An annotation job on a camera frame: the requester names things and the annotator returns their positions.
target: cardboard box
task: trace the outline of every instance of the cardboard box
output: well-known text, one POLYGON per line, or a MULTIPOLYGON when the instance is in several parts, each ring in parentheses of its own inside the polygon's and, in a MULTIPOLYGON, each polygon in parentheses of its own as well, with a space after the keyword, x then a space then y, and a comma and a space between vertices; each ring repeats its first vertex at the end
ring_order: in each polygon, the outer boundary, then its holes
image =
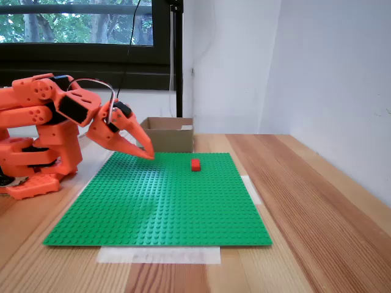
POLYGON ((148 117, 141 123, 141 127, 151 138, 154 151, 193 152, 192 118, 148 117))

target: white tape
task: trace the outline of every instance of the white tape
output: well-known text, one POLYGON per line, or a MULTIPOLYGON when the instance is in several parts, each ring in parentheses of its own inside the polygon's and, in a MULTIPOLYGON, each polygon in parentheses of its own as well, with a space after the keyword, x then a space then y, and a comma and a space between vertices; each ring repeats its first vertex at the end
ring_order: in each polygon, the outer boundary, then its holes
POLYGON ((220 264, 220 247, 101 247, 99 263, 220 264))
POLYGON ((247 188, 247 191, 249 192, 249 195, 254 202, 255 205, 262 204, 261 199, 258 195, 257 190, 254 188, 254 185, 252 185, 251 179, 248 175, 241 176, 243 183, 245 187, 247 188))

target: wire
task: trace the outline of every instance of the wire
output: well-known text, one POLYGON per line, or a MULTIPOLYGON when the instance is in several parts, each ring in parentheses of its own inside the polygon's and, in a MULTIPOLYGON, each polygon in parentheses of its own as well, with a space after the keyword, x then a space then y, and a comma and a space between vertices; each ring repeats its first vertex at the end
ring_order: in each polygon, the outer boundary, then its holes
POLYGON ((128 69, 129 53, 130 53, 130 47, 132 47, 132 39, 133 39, 133 32, 134 32, 134 21, 136 20, 136 12, 137 12, 137 9, 139 8, 140 2, 141 2, 141 0, 139 0, 139 2, 137 3, 136 9, 134 9, 134 13, 133 13, 132 33, 130 34, 130 42, 129 42, 129 47, 128 47, 128 54, 126 55, 125 67, 123 69, 122 77, 121 77, 121 80, 120 80, 120 85, 118 87, 117 99, 118 99, 118 96, 119 96, 121 88, 122 88, 123 80, 125 79, 126 71, 128 69))

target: window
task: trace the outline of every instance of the window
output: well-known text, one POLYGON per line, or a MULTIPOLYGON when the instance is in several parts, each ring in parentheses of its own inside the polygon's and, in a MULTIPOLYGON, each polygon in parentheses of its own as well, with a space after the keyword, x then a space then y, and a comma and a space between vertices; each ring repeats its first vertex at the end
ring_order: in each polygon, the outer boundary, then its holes
POLYGON ((169 86, 170 8, 165 0, 3 0, 0 86, 53 72, 124 89, 169 86))

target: wooden table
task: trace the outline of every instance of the wooden table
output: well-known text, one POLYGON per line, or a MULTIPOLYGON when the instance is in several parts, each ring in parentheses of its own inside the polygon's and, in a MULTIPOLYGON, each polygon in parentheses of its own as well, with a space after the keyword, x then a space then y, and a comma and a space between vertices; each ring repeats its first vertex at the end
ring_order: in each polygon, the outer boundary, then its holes
POLYGON ((197 135, 229 152, 260 194, 270 248, 222 248, 221 265, 97 264, 99 247, 42 245, 109 155, 81 138, 60 192, 0 198, 0 292, 391 292, 391 211, 290 136, 197 135))

